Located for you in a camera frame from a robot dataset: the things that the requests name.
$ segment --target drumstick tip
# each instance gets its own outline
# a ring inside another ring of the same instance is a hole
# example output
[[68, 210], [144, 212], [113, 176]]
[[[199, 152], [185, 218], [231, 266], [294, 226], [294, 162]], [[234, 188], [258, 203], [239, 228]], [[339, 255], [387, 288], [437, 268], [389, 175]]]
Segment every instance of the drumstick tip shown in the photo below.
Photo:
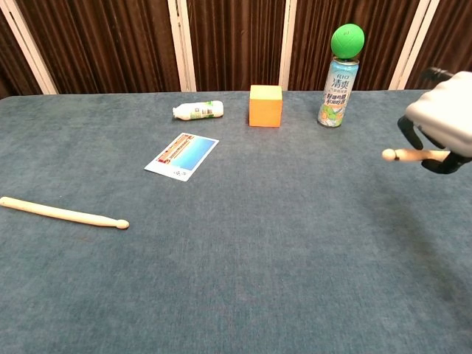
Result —
[[118, 229], [127, 229], [128, 227], [130, 227], [130, 223], [127, 222], [126, 220], [117, 220], [117, 228]]
[[382, 151], [382, 157], [386, 161], [393, 161], [397, 158], [397, 154], [393, 149], [386, 149]]

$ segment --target white plastic bottle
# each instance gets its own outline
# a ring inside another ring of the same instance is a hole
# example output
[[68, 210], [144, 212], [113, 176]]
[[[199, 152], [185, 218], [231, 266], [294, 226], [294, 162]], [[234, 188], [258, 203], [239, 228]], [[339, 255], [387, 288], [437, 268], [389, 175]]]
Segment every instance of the white plastic bottle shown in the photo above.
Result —
[[172, 112], [174, 118], [182, 120], [217, 118], [223, 116], [223, 103], [221, 101], [183, 103], [177, 108], [172, 108]]

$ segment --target green ball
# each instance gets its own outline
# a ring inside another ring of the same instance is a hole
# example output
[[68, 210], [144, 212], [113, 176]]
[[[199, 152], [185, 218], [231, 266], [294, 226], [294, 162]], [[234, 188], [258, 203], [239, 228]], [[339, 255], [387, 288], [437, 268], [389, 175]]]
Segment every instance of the green ball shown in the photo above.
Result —
[[354, 58], [364, 46], [364, 32], [357, 24], [339, 27], [331, 38], [331, 50], [339, 59]]

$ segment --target table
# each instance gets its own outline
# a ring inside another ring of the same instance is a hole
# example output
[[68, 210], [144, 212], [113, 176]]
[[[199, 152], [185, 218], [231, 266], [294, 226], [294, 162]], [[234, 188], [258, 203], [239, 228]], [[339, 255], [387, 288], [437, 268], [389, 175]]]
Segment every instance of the table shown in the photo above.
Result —
[[[472, 353], [471, 166], [385, 162], [421, 91], [0, 101], [0, 195], [126, 231], [0, 209], [0, 353]], [[221, 119], [172, 120], [222, 100]], [[188, 182], [143, 167], [179, 133], [219, 139]]]

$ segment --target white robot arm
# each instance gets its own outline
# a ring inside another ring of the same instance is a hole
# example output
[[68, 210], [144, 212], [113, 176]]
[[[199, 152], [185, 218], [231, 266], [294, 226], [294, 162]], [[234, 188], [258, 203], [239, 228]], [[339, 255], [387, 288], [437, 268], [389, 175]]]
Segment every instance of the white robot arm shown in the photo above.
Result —
[[430, 68], [423, 76], [442, 82], [406, 108], [398, 127], [417, 150], [423, 143], [414, 127], [438, 148], [448, 148], [451, 152], [443, 162], [426, 159], [422, 166], [435, 173], [453, 173], [472, 161], [472, 72], [451, 74]]

